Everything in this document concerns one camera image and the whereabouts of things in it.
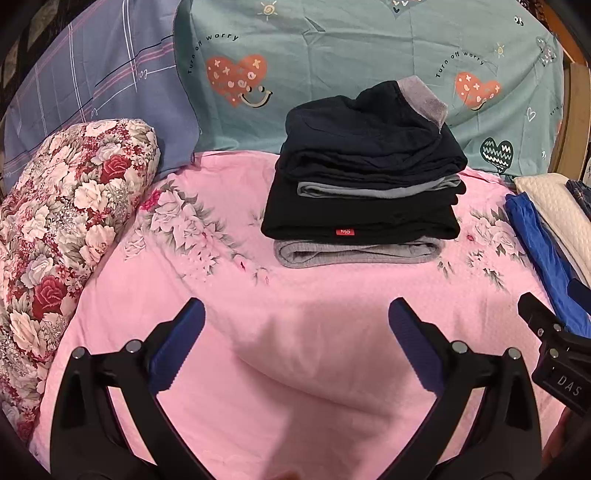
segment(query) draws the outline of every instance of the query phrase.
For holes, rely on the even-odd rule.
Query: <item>folded fabric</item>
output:
[[[560,239],[560,237],[556,235],[556,233],[552,230],[550,225],[548,225],[548,222],[546,222],[546,220],[544,220],[544,218],[540,215],[539,212],[538,212],[538,218],[540,219],[540,225],[546,231],[546,233],[548,233],[548,236],[552,240],[552,244],[554,245],[554,248],[556,249],[556,252],[559,254],[560,258],[562,258],[562,260],[564,262],[569,264],[569,266],[571,268],[571,272],[570,272],[571,274],[569,276],[571,278],[576,278],[583,285],[588,287],[589,284],[587,283],[587,280],[585,279],[583,271],[580,269],[578,263],[575,261],[573,256],[569,253],[569,249],[566,248],[565,244],[562,243],[562,240]]]
[[[464,193],[461,182],[399,199],[312,199],[300,197],[297,183],[276,172],[261,231],[275,240],[341,245],[403,244],[422,236],[453,239],[460,227],[451,205]]]
[[[440,131],[418,113],[395,81],[355,100],[335,96],[300,105],[287,114],[285,130],[275,168],[296,182],[388,190],[437,180],[467,165],[447,125]]]
[[[371,189],[356,189],[353,187],[339,187],[337,185],[328,185],[325,183],[316,183],[313,181],[301,181],[297,185],[297,194],[302,197],[311,198],[381,198],[381,199],[395,199],[402,197],[410,197],[417,193],[427,192],[429,190],[441,190],[449,187],[457,187],[461,180],[457,174],[448,175],[446,177],[420,183],[419,185],[412,185],[410,187],[399,187],[388,190],[371,190]]]
[[[443,240],[421,237],[401,245],[329,245],[276,240],[275,257],[284,267],[307,268],[343,263],[425,263],[437,258]]]
[[[443,103],[416,75],[398,80],[398,87],[413,110],[437,125],[441,130],[447,118],[447,105]]]
[[[587,187],[582,181],[574,180],[567,181],[566,188],[579,204],[581,210],[585,212],[587,218],[591,220],[591,188]]]
[[[567,190],[568,178],[560,173],[517,177],[519,192],[526,192],[538,214],[560,239],[564,249],[591,285],[591,222]]]
[[[540,276],[557,317],[572,333],[591,338],[587,313],[567,293],[572,278],[570,266],[560,258],[548,233],[542,228],[534,204],[526,193],[507,195],[505,209]]]

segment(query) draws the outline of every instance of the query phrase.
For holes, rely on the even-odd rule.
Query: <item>pink floral bedspread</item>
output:
[[[417,265],[280,266],[261,219],[276,155],[205,154],[155,185],[102,270],[88,282],[49,373],[31,450],[47,464],[53,405],[69,353],[145,338],[200,298],[206,327],[161,404],[219,479],[375,480],[415,432],[434,396],[388,327],[404,297],[450,339],[478,352],[516,346],[530,371],[539,342],[517,314],[527,291],[548,303],[506,222],[508,189],[466,170],[462,232],[440,259]],[[562,406],[536,387],[544,439]],[[479,397],[446,457],[459,451]],[[122,424],[150,458],[129,414]]]

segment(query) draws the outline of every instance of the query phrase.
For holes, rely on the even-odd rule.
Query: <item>teal pillowcase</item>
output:
[[[562,117],[561,47],[515,0],[182,0],[174,40],[197,151],[278,153],[293,107],[414,74],[473,168],[545,172]]]

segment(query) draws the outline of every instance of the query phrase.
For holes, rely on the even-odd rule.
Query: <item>floral pattern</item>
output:
[[[250,225],[260,223],[263,213],[259,219],[253,214],[255,222]],[[182,276],[205,281],[225,260],[232,261],[255,283],[269,283],[268,270],[240,252],[241,243],[226,232],[223,221],[213,217],[213,209],[206,209],[198,195],[187,197],[174,180],[155,189],[139,206],[135,227],[124,246],[126,260],[139,255],[146,248],[145,237],[152,235],[160,245],[183,257]]]
[[[527,255],[508,222],[503,208],[490,213],[472,210],[467,222],[458,219],[462,231],[457,242],[466,247],[466,265],[471,271],[483,274],[498,289],[507,291],[500,266],[495,258],[505,257],[527,266]],[[455,274],[450,261],[442,259],[437,268],[449,280]]]
[[[159,159],[140,120],[73,125],[43,142],[2,204],[0,405],[23,440],[82,289]]]

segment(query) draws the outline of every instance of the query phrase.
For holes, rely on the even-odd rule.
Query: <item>screw head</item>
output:
[[[72,358],[75,358],[76,360],[78,360],[78,359],[82,358],[85,353],[86,353],[86,348],[84,348],[83,346],[77,346],[76,348],[74,348],[72,350]]]
[[[464,342],[457,340],[452,343],[452,349],[456,353],[466,353],[468,351],[468,346]]]
[[[142,342],[140,340],[130,340],[125,344],[125,349],[129,353],[138,352],[140,348],[142,348]]]
[[[521,358],[521,352],[513,346],[507,350],[507,355],[513,360],[519,360]]]

